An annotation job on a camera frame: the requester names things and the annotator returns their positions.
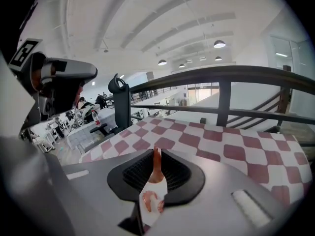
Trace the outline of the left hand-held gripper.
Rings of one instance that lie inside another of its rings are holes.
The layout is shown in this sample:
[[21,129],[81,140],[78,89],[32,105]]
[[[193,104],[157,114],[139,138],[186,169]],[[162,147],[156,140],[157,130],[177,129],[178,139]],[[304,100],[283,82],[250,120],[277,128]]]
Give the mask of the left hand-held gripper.
[[[90,63],[52,58],[44,54],[41,39],[28,38],[17,49],[8,67],[34,99],[22,128],[48,121],[72,109],[84,84],[97,76],[97,68]],[[41,89],[31,83],[33,69],[41,68]]]

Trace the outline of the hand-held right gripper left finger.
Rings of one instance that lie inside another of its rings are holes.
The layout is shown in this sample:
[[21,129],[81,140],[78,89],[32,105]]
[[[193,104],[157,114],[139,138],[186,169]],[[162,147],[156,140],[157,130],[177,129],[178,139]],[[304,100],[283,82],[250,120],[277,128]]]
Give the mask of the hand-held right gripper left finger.
[[138,202],[139,195],[153,172],[153,150],[113,168],[107,183],[116,196],[124,201]]

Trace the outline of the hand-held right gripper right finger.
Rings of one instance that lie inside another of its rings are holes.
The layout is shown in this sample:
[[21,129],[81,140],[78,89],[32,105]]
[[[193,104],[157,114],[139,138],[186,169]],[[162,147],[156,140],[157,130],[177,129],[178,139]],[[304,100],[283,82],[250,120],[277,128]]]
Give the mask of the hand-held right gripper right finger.
[[190,203],[205,185],[205,174],[199,166],[166,149],[161,151],[161,171],[167,182],[166,206]]

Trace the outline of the person's left hand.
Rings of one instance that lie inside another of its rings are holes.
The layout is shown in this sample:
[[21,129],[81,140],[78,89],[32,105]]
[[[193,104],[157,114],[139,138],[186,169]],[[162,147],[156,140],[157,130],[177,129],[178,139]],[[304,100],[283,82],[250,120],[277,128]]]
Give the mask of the person's left hand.
[[41,81],[41,68],[33,69],[31,72],[31,84],[33,88],[37,91],[39,91],[42,87],[40,81]]

